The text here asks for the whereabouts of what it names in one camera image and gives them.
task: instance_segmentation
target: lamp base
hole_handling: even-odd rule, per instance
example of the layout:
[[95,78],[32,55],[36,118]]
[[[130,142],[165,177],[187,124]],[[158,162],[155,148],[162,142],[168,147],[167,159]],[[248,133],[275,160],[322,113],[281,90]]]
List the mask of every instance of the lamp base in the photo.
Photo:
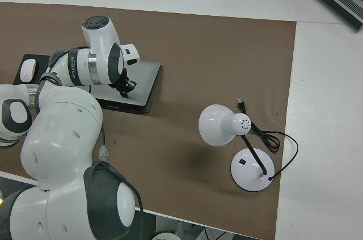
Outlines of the lamp base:
[[180,238],[172,233],[159,233],[152,240],[180,240]]
[[275,174],[275,166],[269,155],[260,149],[255,148],[255,151],[266,167],[267,175],[263,175],[261,167],[248,148],[238,152],[231,163],[231,174],[234,181],[240,188],[250,192],[266,189],[272,182],[268,178]]

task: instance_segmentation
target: lamp head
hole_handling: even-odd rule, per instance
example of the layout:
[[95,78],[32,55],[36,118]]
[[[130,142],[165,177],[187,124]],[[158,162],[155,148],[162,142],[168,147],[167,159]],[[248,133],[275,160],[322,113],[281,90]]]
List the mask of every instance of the lamp head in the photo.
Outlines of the lamp head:
[[203,140],[212,146],[228,144],[236,135],[246,135],[251,129],[250,118],[234,113],[222,105],[211,105],[199,117],[199,132]]

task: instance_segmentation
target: brown paper sheet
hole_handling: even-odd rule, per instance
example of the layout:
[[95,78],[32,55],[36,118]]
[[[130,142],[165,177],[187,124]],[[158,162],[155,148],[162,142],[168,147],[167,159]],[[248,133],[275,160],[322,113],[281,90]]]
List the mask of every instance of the brown paper sheet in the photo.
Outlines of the brown paper sheet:
[[[199,135],[198,118],[210,104],[238,112],[235,103],[241,97],[261,129],[284,131],[296,23],[0,3],[0,83],[13,82],[26,53],[50,55],[85,45],[81,22],[91,15],[109,16],[123,44],[134,44],[141,59],[163,65],[148,115],[104,111],[111,164],[139,189],[145,208],[274,239],[279,177],[263,192],[240,189],[230,162],[245,146],[238,138],[220,148],[208,146]],[[22,140],[0,150],[0,171],[27,176],[21,145]],[[264,151],[279,169],[282,149]]]

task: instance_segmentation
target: white tabletop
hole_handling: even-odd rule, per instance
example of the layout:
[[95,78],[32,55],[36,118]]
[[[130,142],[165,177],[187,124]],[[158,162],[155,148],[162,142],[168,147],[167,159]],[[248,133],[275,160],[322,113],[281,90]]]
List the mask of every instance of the white tabletop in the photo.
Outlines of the white tabletop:
[[[0,0],[297,21],[277,240],[363,235],[363,32],[317,0]],[[286,143],[284,161],[294,147]]]

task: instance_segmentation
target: white robotic arm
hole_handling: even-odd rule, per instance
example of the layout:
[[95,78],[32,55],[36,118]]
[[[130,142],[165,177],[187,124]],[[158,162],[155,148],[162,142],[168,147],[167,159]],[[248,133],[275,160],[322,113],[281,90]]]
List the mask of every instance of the white robotic arm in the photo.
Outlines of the white robotic arm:
[[4,201],[0,239],[119,239],[133,221],[132,186],[108,163],[92,164],[102,109],[92,95],[72,86],[94,84],[95,77],[112,83],[124,61],[138,60],[138,54],[133,45],[119,45],[107,17],[90,17],[82,29],[90,48],[70,49],[50,60],[35,95],[39,114],[33,123],[28,106],[34,86],[0,85],[0,146],[13,145],[28,132],[20,157],[39,183]]

